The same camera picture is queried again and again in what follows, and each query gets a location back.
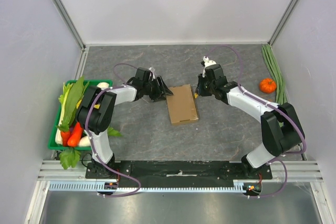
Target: pumpkin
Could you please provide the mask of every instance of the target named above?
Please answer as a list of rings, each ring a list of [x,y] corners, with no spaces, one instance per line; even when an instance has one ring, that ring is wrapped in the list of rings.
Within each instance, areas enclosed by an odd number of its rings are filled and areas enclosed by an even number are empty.
[[[271,94],[277,89],[277,84],[271,78],[266,78],[260,82],[259,89],[264,93]]]

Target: white wall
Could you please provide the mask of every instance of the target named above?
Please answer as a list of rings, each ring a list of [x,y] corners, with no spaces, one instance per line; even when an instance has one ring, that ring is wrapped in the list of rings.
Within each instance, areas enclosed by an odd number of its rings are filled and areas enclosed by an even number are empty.
[[[51,0],[0,0],[0,222],[23,223],[80,49]]]
[[[336,1],[300,0],[274,45],[288,97],[336,206]]]
[[[268,41],[290,0],[62,0],[86,44]]]

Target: green basket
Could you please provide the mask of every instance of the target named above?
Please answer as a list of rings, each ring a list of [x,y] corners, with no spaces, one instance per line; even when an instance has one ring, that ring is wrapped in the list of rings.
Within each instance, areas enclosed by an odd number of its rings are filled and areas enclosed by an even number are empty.
[[[66,84],[74,83],[74,82],[76,82],[76,80],[68,81]],[[84,85],[88,82],[90,82],[89,86],[97,86],[101,82],[107,82],[110,85],[110,87],[112,86],[112,81],[111,80],[86,80],[86,81],[84,81]],[[56,132],[57,132],[56,126],[58,125],[60,116],[61,116],[61,105],[58,108],[54,128],[52,129],[52,133],[51,133],[50,138],[49,138],[48,148],[51,149],[51,150],[65,150],[65,149],[68,148],[68,147],[62,146],[61,144],[56,144],[56,142],[55,142],[55,137],[56,137]],[[77,149],[79,151],[89,151],[89,150],[91,150],[91,147],[90,146],[88,146],[88,147],[75,147],[75,149]]]

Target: red pepper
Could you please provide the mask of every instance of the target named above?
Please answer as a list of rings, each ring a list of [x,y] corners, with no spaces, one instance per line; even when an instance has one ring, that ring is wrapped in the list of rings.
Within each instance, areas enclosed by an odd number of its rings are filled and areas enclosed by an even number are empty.
[[[63,146],[68,146],[68,140],[70,138],[71,132],[70,131],[61,131],[61,137],[62,137],[62,144]]]
[[[68,140],[68,145],[71,147],[76,147],[79,144],[80,139],[82,138],[82,134],[83,134],[83,128],[77,122]]]

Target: marble table surface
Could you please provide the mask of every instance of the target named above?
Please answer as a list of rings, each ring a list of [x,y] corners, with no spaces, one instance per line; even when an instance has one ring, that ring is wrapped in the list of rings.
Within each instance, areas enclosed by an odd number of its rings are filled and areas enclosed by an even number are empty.
[[[232,45],[242,56],[242,86],[250,92],[274,101],[275,95],[259,91],[260,80],[270,77],[261,54],[261,45]],[[83,75],[86,79],[111,79],[113,66],[124,62],[137,67],[154,67],[168,87],[197,85],[202,72],[200,62],[213,45],[104,46],[90,47]],[[228,81],[237,81],[239,61],[227,48],[217,48],[209,58],[223,67]],[[135,69],[118,66],[124,79]],[[260,124],[245,112],[214,97],[198,97],[200,115],[195,123],[172,126],[165,101],[151,102],[148,97],[119,104],[114,108],[111,126],[123,137],[110,137],[116,159],[128,160],[231,160],[238,161],[261,143]],[[290,155],[289,160],[301,160]]]

